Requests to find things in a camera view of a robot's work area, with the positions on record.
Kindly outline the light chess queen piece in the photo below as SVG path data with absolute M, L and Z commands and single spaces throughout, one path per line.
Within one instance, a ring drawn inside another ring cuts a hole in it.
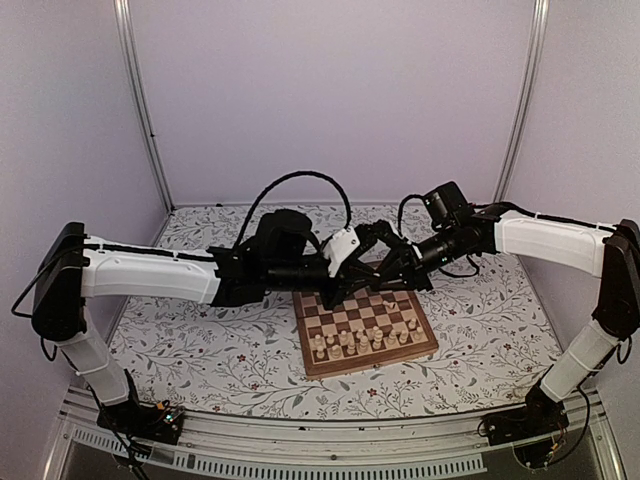
M 380 330 L 377 335 L 373 335 L 372 349 L 380 350 L 384 346 L 384 332 Z

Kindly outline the light chess king piece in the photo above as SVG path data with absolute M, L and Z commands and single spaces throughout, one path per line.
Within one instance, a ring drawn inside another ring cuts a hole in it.
M 365 354 L 369 350 L 369 339 L 366 335 L 360 337 L 357 350 L 359 354 Z

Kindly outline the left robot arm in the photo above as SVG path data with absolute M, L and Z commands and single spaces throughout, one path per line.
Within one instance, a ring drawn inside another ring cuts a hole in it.
M 86 311 L 94 297 L 175 298 L 214 307 L 258 303 L 274 291 L 320 293 L 333 307 L 374 279 L 360 256 L 377 242 L 370 228 L 346 225 L 319 241 L 303 214 L 280 209 L 259 222 L 249 238 L 230 248 L 170 250 L 111 243 L 90 236 L 79 222 L 67 224 L 17 303 L 31 296 L 26 318 L 44 340 L 69 358 L 111 419 L 128 434 L 148 426 L 148 412 Z

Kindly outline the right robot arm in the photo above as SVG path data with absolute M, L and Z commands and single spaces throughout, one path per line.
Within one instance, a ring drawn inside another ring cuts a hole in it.
M 604 177 L 552 181 L 516 179 L 509 200 L 521 207 L 586 221 L 639 223 L 639 183 Z M 432 357 L 384 367 L 356 389 L 364 407 L 388 401 L 391 416 L 452 413 L 519 403 L 528 388 L 568 348 L 591 319 L 599 281 L 578 270 L 514 256 L 485 256 L 471 280 L 434 278 L 418 294 L 439 350 Z M 612 358 L 594 384 L 604 403 L 639 396 L 639 332 L 631 357 Z

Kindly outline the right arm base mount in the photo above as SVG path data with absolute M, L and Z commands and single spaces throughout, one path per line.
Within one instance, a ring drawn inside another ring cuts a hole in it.
M 524 467 L 539 469 L 552 463 L 568 426 L 564 403 L 551 400 L 535 384 L 523 406 L 482 416 L 477 433 L 490 446 L 529 440 L 515 447 L 516 460 Z

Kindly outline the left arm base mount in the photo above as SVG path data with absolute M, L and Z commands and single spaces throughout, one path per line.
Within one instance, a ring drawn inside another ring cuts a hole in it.
M 119 434 L 177 445 L 184 419 L 185 408 L 173 406 L 168 400 L 148 406 L 128 399 L 117 405 L 100 405 L 97 425 Z

